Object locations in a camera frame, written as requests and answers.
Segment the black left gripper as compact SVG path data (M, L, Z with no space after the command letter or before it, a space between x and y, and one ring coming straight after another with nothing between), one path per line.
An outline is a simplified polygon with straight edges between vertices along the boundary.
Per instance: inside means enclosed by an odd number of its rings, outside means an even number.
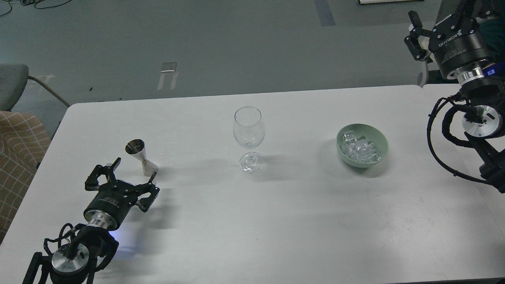
M86 191L97 191L96 196L83 212L88 225L98 226L108 231L117 230L133 206L146 213L159 194L155 183L157 174L152 174L148 182L142 185L132 185L123 180L117 180L115 170L120 165L118 157L110 164L97 164L84 182ZM106 183L99 183L104 176Z

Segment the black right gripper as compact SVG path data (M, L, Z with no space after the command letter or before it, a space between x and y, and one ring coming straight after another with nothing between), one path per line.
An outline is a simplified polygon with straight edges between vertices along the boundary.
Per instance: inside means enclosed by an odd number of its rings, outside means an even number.
M419 38L429 38L431 52L444 79L473 81L484 78L482 69L490 63L491 55L475 19L497 18L497 0L460 0L454 13L431 30L423 28L416 11L409 11L408 16L412 29L404 43L414 60L426 61L428 50L420 45Z

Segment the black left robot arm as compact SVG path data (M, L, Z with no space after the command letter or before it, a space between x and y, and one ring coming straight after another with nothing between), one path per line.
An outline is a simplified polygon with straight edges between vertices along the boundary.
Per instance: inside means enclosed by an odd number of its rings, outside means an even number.
M149 180L132 185L115 177L120 162L117 158L112 164L94 167L84 183L86 191L96 191L83 212L86 223L67 223L58 237L45 238L44 252L33 254L24 284L45 284L48 279L53 284L92 284L95 273L110 264L119 247L111 232L120 228L132 207L147 212L159 193L154 182L159 171L155 164L144 160Z

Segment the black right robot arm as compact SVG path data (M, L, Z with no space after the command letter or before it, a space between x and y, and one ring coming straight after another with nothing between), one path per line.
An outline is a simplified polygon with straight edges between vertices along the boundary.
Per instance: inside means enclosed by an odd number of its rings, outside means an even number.
M455 95L438 99L428 116L427 142L432 156L453 176L490 185L504 193L504 151L494 149L488 142L504 136L504 77L484 70L492 57L478 30L480 23L496 19L501 13L497 0L461 0L453 13L427 30L418 13L409 11L412 28L404 43L414 60L426 62L433 56L442 77L456 79L460 84ZM451 108L444 115L442 135L456 146L478 153L483 161L481 178L449 167L435 153L432 126L446 104L451 104Z

